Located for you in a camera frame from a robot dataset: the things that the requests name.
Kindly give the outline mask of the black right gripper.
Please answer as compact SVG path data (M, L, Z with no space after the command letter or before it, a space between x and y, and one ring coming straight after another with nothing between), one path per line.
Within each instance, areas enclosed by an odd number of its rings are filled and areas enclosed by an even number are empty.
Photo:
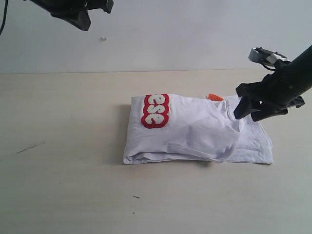
M305 104L301 95L306 92L306 72L278 70L266 75L260 82L241 83L236 87L240 97L234 117L242 119L251 113L259 115L285 115L288 108Z

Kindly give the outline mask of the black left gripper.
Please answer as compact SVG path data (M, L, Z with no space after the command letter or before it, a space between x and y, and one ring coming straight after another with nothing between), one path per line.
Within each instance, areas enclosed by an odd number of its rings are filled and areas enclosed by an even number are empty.
M110 14L113 0L31 0L48 11L52 17L64 20L81 31L88 31L91 20L88 12L95 9Z

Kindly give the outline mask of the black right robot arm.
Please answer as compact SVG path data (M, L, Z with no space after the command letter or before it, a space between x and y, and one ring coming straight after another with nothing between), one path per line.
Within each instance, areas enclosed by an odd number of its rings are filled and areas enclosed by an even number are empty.
M271 74L260 82L241 83L236 88L240 102L234 117L251 115L254 122L286 115L291 107L305 105L302 94L312 87L312 49L309 47L293 61L278 52L252 48L248 59L262 65Z

